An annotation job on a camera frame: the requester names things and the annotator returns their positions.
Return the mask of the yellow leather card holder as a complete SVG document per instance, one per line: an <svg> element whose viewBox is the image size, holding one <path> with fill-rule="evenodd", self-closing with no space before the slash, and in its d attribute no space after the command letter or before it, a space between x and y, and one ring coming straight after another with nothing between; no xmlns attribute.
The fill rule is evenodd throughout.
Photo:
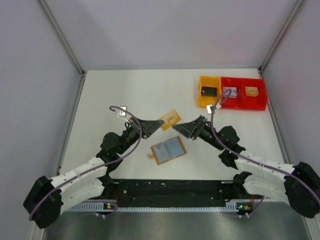
<svg viewBox="0 0 320 240"><path fill-rule="evenodd" d="M157 161L157 159L155 158L155 154L154 154L154 151L152 150L152 147L155 146L155 145L158 145L158 144L161 144L161 143L164 143L169 154L170 154L170 159L168 161L165 161L163 163L159 163ZM151 150L151 153L149 153L147 155L147 157L151 160L155 160L156 164L157 165L162 165L164 163L167 163L169 161L172 161L176 158L179 158L181 156L184 156L187 154L187 150L181 140L181 138L179 136L176 136L176 137L173 137L173 138L170 138L166 141L163 141L163 142L160 142L160 143L157 143L153 146L150 147L150 150Z"/></svg>

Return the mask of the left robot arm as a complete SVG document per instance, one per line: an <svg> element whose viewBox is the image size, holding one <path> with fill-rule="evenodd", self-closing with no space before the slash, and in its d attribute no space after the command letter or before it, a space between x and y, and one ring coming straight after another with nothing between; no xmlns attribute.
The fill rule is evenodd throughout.
<svg viewBox="0 0 320 240"><path fill-rule="evenodd" d="M23 202L30 221L40 229L52 225L73 206L93 198L109 198L114 191L110 173L123 161L128 149L135 150L142 139L149 138L163 120L142 120L131 117L121 135L108 132L100 151L86 163L58 176L39 177Z"/></svg>

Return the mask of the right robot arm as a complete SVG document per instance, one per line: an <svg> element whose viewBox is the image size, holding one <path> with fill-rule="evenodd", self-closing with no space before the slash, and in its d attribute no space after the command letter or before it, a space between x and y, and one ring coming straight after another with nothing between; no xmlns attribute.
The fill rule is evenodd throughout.
<svg viewBox="0 0 320 240"><path fill-rule="evenodd" d="M314 218L320 212L320 177L307 163L280 163L260 157L238 144L232 126L216 131L204 116L178 123L172 128L187 139L207 142L221 151L222 163L240 171L233 178L233 192L239 198L260 195L291 206L298 214Z"/></svg>

